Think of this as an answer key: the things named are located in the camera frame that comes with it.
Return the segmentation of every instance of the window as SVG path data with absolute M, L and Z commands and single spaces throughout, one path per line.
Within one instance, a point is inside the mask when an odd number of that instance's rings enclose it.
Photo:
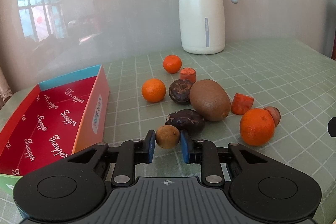
M 23 34 L 39 42 L 66 36 L 60 0 L 17 0 Z

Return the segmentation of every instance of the table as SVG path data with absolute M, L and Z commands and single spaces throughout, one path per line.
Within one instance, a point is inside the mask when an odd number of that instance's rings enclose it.
M 141 96 L 141 86 L 149 78 L 162 80 L 166 88 L 179 74 L 168 74 L 162 60 L 169 54 L 182 59 L 184 67 L 196 70 L 197 80 L 213 79 L 232 99 L 235 93 L 252 95 L 253 107 L 274 106 L 281 112 L 273 138 L 254 149 L 312 176 L 322 189 L 322 201 L 314 219 L 331 224 L 336 218 L 336 139 L 327 124 L 336 116 L 336 63 L 295 40 L 250 40 L 229 42 L 214 55 L 193 55 L 182 48 L 153 52 L 103 64 L 110 86 L 104 141 L 110 146 L 143 139 L 156 130 L 172 112 L 192 108 L 170 100 L 151 104 Z M 30 89 L 16 93 L 0 110 L 0 128 Z M 221 122 L 208 122 L 195 138 L 204 138 L 226 147 L 243 140 L 239 134 L 241 116 L 229 114 Z M 229 180 L 225 165 L 224 177 Z M 199 165 L 186 165 L 180 148 L 164 150 L 156 146 L 153 163 L 136 167 L 137 176 L 199 176 Z M 0 224 L 21 219 L 11 196 L 0 191 Z

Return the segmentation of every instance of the carrot piece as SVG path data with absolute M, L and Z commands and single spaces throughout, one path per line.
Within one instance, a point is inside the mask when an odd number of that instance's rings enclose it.
M 195 83 L 196 71 L 192 68 L 184 68 L 180 72 L 180 79 L 189 80 L 191 83 Z
M 231 104 L 231 112 L 236 115 L 244 115 L 252 108 L 253 102 L 253 97 L 236 93 Z

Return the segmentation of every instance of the dark brown fruit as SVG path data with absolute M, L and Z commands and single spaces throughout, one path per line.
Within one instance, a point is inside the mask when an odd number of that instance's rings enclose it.
M 208 121 L 221 121 L 228 116 L 231 102 L 217 82 L 206 79 L 193 84 L 190 90 L 193 108 Z
M 271 114 L 274 120 L 274 127 L 277 127 L 281 119 L 280 111 L 276 107 L 273 107 L 273 106 L 267 106 L 267 107 L 264 107 L 264 109 L 267 110 L 269 114 Z
M 180 141 L 180 132 L 174 126 L 161 126 L 155 132 L 155 141 L 163 149 L 172 149 Z
M 166 124 L 178 130 L 186 130 L 189 135 L 201 133 L 205 127 L 204 118 L 192 109 L 183 109 L 167 116 Z
M 192 85 L 193 83 L 189 80 L 178 79 L 174 81 L 168 90 L 169 97 L 180 105 L 189 104 L 189 93 Z

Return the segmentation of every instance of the gray label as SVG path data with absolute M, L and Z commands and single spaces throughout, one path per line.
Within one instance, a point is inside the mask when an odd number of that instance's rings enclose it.
M 206 47 L 210 47 L 209 44 L 209 21 L 208 18 L 205 18 L 205 42 L 206 42 Z

